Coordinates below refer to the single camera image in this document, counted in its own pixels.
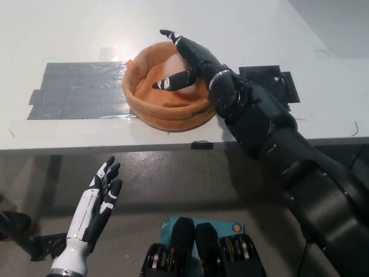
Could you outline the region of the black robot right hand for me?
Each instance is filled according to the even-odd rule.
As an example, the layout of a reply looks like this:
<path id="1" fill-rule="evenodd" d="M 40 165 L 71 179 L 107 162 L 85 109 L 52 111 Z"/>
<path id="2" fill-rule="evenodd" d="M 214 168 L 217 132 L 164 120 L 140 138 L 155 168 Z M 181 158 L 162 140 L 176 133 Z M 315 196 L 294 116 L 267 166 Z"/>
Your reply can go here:
<path id="1" fill-rule="evenodd" d="M 195 84 L 199 77 L 205 80 L 208 89 L 217 84 L 228 88 L 234 86 L 230 68 L 220 63 L 206 47 L 174 31 L 161 29 L 160 33 L 173 42 L 189 68 L 153 83 L 152 88 L 165 91 L 179 91 Z"/>

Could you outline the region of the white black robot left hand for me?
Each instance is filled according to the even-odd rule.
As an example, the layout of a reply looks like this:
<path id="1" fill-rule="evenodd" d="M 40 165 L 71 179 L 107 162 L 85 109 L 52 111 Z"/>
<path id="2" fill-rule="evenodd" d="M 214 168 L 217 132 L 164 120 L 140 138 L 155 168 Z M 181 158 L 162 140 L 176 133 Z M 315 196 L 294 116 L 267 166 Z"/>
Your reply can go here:
<path id="1" fill-rule="evenodd" d="M 122 188 L 118 179 L 121 164 L 111 156 L 84 190 L 73 215 L 67 238 L 94 244 L 104 230 Z"/>

